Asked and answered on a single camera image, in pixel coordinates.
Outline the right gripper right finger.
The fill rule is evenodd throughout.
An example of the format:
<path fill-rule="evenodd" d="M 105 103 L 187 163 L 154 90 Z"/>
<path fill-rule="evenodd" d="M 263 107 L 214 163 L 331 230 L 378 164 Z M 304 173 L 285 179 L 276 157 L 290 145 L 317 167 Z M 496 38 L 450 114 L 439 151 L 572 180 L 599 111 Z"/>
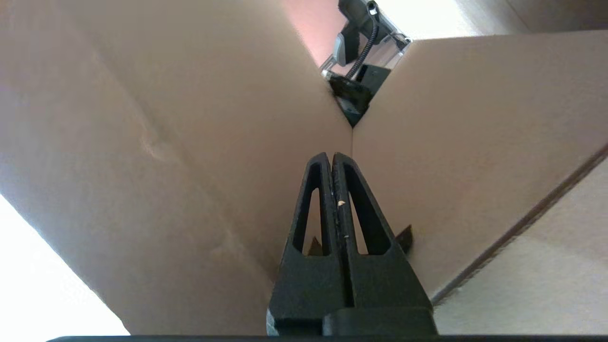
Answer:
<path fill-rule="evenodd" d="M 336 153 L 332 180 L 347 305 L 432 309 L 354 159 Z"/>

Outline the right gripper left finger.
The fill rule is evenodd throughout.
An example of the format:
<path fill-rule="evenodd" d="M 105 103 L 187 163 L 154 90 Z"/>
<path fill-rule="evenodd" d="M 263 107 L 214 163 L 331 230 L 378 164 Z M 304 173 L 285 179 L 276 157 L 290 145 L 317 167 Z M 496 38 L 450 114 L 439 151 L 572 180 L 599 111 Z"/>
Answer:
<path fill-rule="evenodd" d="M 307 162 L 278 275 L 267 307 L 267 335 L 322 335 L 326 316 L 347 305 L 342 220 L 326 153 Z M 313 192 L 318 192 L 321 255 L 305 255 Z"/>

